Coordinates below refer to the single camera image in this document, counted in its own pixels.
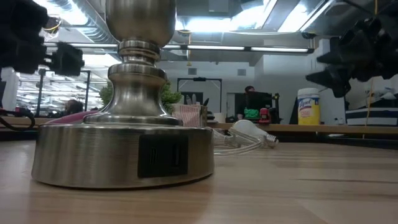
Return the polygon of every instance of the yellow label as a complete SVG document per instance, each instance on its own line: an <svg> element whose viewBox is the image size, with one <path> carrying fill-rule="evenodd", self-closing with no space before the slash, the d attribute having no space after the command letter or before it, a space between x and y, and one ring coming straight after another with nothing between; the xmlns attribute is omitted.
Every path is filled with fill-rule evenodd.
<svg viewBox="0 0 398 224"><path fill-rule="evenodd" d="M303 98L298 100L298 124L319 125L319 98Z"/></svg>

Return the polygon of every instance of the green plant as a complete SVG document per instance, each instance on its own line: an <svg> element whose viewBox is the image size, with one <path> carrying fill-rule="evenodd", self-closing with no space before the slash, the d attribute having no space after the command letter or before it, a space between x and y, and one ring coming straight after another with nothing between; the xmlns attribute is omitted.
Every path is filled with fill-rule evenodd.
<svg viewBox="0 0 398 224"><path fill-rule="evenodd" d="M99 92L99 96L104 104L104 106L108 105L108 103L112 100L113 95L113 87L112 83L108 82L107 87L102 88ZM166 109L167 112L170 114L173 112L173 103L178 103L182 98L181 93L179 92L172 92L171 91L171 83L167 82L162 89L162 103L163 107Z"/></svg>

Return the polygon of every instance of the lysol wipes container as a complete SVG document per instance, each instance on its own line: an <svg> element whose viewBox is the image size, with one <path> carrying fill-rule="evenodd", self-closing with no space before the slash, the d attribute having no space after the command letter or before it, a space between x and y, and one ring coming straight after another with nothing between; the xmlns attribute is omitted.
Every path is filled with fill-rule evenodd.
<svg viewBox="0 0 398 224"><path fill-rule="evenodd" d="M304 88L298 91L298 124L319 125L319 90L317 88Z"/></svg>

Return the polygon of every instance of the lamp base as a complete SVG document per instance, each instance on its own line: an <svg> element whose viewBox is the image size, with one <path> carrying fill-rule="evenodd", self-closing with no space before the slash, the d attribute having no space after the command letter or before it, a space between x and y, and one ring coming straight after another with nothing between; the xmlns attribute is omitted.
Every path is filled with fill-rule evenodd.
<svg viewBox="0 0 398 224"><path fill-rule="evenodd" d="M130 189L191 182L213 171L210 129L48 124L39 128L32 177L62 187Z"/></svg>

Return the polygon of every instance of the green object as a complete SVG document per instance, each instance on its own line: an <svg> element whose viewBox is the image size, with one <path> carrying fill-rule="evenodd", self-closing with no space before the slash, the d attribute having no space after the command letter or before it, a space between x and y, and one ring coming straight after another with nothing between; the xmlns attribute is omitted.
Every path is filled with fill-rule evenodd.
<svg viewBox="0 0 398 224"><path fill-rule="evenodd" d="M104 106L108 105L109 102L112 100L112 95L113 95L112 83L108 82L108 86L102 88L102 90L99 93L99 96L101 97ZM172 104L178 103L181 100L181 98L182 98L181 93L179 92L173 93L171 91L171 83L169 81L163 86L162 103L167 112L172 114L173 112Z"/></svg>
<svg viewBox="0 0 398 224"><path fill-rule="evenodd" d="M244 118L246 119L253 119L253 118L260 118L260 112L258 110L252 109L244 109Z"/></svg>

